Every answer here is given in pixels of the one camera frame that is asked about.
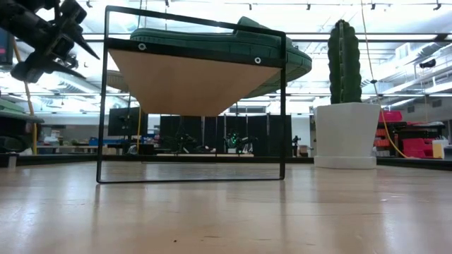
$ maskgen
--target wooden floor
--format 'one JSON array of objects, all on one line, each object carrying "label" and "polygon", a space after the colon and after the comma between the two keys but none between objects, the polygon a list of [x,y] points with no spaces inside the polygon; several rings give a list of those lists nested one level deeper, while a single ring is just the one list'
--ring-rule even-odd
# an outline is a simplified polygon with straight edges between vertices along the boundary
[{"label": "wooden floor", "polygon": [[[452,173],[287,166],[285,181],[128,185],[97,185],[93,163],[0,169],[0,253],[451,253]],[[192,177],[221,165],[105,168]]]}]

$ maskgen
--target ceiling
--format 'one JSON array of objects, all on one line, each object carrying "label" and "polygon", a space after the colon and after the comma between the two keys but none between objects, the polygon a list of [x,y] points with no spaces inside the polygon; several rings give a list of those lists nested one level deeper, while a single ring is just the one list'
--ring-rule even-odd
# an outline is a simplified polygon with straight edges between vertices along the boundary
[{"label": "ceiling", "polygon": [[[269,28],[292,33],[288,36],[296,38],[303,37],[303,35],[296,35],[297,33],[329,32],[339,19],[350,22],[357,32],[364,32],[360,0],[171,0],[168,2],[169,6],[166,6],[165,0],[78,2],[88,12],[88,17],[82,24],[85,38],[88,41],[102,37],[100,35],[104,32],[104,9],[106,5],[128,6],[131,8],[141,7],[152,11],[207,18],[229,23],[236,23],[240,17],[247,16]],[[310,9],[307,10],[309,2],[312,4]],[[436,1],[427,0],[374,0],[373,3],[376,4],[374,10],[371,9],[370,0],[364,0],[364,3],[366,4],[364,17],[366,18],[367,32],[440,33],[452,31],[452,23],[450,22],[452,0],[440,1],[442,7],[437,11],[433,10],[436,7]],[[53,11],[40,11],[38,14],[47,20],[53,18]],[[123,13],[112,13],[110,20],[110,33],[125,34],[122,36],[127,36],[138,26],[140,28],[157,28],[181,32],[230,32],[222,28],[144,18]],[[32,48],[23,42],[19,42],[18,46],[23,58],[32,51]],[[90,46],[98,56],[102,56],[102,42],[90,42]],[[309,74],[289,84],[287,92],[291,93],[292,96],[288,97],[288,99],[292,100],[293,103],[299,103],[300,108],[327,103],[328,100],[325,99],[329,93],[327,44],[325,42],[294,42],[294,46],[297,46],[299,50],[307,53],[313,59],[313,68]],[[398,48],[401,46],[411,49],[408,56],[399,56],[400,49]],[[431,87],[449,82],[449,71],[445,71],[441,75],[435,74],[437,71],[445,69],[452,64],[449,63],[452,60],[452,55],[447,44],[373,42],[369,43],[369,56],[365,43],[359,44],[359,50],[361,52],[363,93],[374,93],[373,86],[368,86],[369,81],[372,79],[369,67],[370,57],[375,78],[382,83],[378,87],[379,93],[401,95],[400,97],[384,97],[384,104],[395,104],[406,99],[403,96],[422,94]],[[35,95],[32,97],[33,102],[35,107],[38,108],[35,111],[73,113],[99,111],[100,98],[97,93],[100,91],[102,61],[93,58],[78,46],[75,46],[72,52],[77,55],[79,61],[77,71],[84,75],[86,80],[60,73],[46,75],[38,84],[30,86],[32,94]],[[435,68],[419,68],[419,62],[426,61],[432,57],[435,57],[438,62]],[[118,70],[111,57],[109,57],[108,69]],[[411,85],[406,85],[413,80],[420,80],[420,82],[412,82]],[[7,92],[15,93],[14,96],[8,97],[9,100],[18,103],[25,101],[23,84],[13,80],[7,73],[0,74],[0,88],[4,94]],[[444,85],[443,88],[440,91],[437,91],[438,89],[431,91],[448,92],[448,85]],[[120,91],[109,88],[107,92],[114,94]],[[363,96],[363,100],[366,102],[371,102],[374,99],[375,97]],[[126,107],[127,100],[128,96],[126,95],[109,96],[107,98],[107,107]],[[244,106],[268,106],[274,102],[274,99],[272,101],[270,97],[260,97],[243,100],[240,104]],[[294,113],[297,113],[296,104],[293,108]]]}]

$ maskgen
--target metal grommet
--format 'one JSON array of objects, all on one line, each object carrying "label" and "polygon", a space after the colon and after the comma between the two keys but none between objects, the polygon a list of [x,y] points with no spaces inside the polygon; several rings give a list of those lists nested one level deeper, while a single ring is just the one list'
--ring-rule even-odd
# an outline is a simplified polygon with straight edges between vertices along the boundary
[{"label": "metal grommet", "polygon": [[138,45],[138,49],[140,49],[140,50],[145,50],[145,49],[146,49],[146,45],[145,45],[144,43],[140,43],[140,44]]}]

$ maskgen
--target yellow cable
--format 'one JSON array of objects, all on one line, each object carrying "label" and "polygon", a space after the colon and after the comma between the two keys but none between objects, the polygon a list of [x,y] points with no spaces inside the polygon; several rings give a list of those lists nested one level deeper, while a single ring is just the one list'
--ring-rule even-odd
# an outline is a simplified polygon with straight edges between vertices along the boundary
[{"label": "yellow cable", "polygon": [[[372,80],[375,80],[375,79],[374,79],[374,72],[373,72],[373,70],[372,70],[372,62],[370,61],[369,42],[368,42],[368,40],[367,40],[366,20],[364,19],[364,4],[363,4],[362,0],[361,0],[361,14],[362,14],[362,25],[364,26],[364,37],[365,37],[365,39],[366,39],[367,58],[368,58],[368,60],[369,60],[370,74],[371,74],[371,76],[372,76]],[[378,100],[379,105],[380,105],[381,118],[383,119],[384,129],[385,129],[385,131],[386,131],[386,137],[389,139],[389,142],[390,142],[391,145],[394,147],[394,149],[395,149],[400,155],[402,155],[402,157],[408,158],[408,156],[406,156],[405,154],[403,154],[403,152],[401,152],[401,151],[397,148],[396,144],[394,144],[394,142],[391,140],[391,137],[390,137],[389,131],[388,131],[388,125],[386,124],[386,120],[385,120],[385,118],[384,118],[384,112],[383,112],[383,109],[381,108],[381,101],[380,101],[380,97],[379,97],[378,90],[376,89],[376,83],[373,83],[373,84],[374,84],[376,99]]]},{"label": "yellow cable", "polygon": [[140,106],[140,112],[138,113],[138,134],[136,139],[136,153],[140,151],[140,132],[141,132],[141,106]]},{"label": "yellow cable", "polygon": [[[21,62],[20,59],[20,53],[19,48],[17,48],[16,39],[13,40],[13,47],[14,47],[14,53],[16,54],[17,62]],[[28,89],[28,83],[23,82],[25,85],[25,93],[27,94],[27,102],[28,102],[28,109],[30,110],[30,115],[35,115],[35,110],[33,109],[33,103],[31,102],[31,96],[30,96],[30,89]],[[33,154],[37,155],[37,126],[36,123],[33,124]]]}]

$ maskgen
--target black metal frame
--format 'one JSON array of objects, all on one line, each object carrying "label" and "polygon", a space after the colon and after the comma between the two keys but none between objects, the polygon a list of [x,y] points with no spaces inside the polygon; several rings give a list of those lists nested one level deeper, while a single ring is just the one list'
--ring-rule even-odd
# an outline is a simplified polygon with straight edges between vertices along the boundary
[{"label": "black metal frame", "polygon": [[[151,18],[161,18],[166,20],[175,20],[185,23],[194,23],[199,25],[214,26],[220,28],[227,28],[233,30],[242,30],[247,32],[255,32],[264,35],[273,35],[281,38],[280,45],[280,58],[271,59],[260,57],[261,62],[256,63],[254,61],[254,56],[247,56],[243,54],[228,54],[223,52],[203,50],[203,49],[190,49],[187,50],[184,47],[176,47],[161,44],[152,44],[145,42],[137,42],[131,40],[120,40],[109,37],[109,14],[111,12],[126,13],[136,16],[145,16]],[[141,49],[138,48],[139,45],[145,45]],[[107,94],[107,61],[108,61],[108,49],[118,49],[130,52],[140,52],[149,54],[164,54],[171,56],[181,56],[196,59],[208,59],[214,61],[224,61],[233,62],[239,64],[249,64],[255,66],[270,66],[280,68],[280,89],[281,89],[281,106],[280,106],[280,116],[282,124],[282,139],[280,141],[280,157],[279,157],[279,177],[277,178],[265,178],[265,179],[180,179],[180,180],[142,180],[142,181],[103,181],[101,179],[102,175],[102,159],[104,155],[102,154],[103,140],[104,140],[104,119],[105,119],[105,97]],[[101,99],[100,99],[100,122],[99,122],[99,144],[97,149],[97,172],[96,181],[98,183],[162,183],[162,182],[187,182],[187,181],[268,181],[268,180],[283,180],[285,178],[285,137],[287,132],[286,126],[286,113],[285,113],[285,86],[286,86],[286,75],[285,75],[285,64],[287,62],[286,53],[286,33],[276,30],[264,29],[264,28],[254,28],[249,26],[217,22],[214,20],[206,20],[201,18],[193,18],[188,16],[179,16],[168,13],[159,13],[155,11],[146,11],[141,9],[126,8],[119,6],[107,6],[105,9],[105,34],[104,34],[104,52],[103,52],[103,63],[102,63],[102,89],[101,89]],[[128,161],[142,161],[142,157],[128,157]]]}]

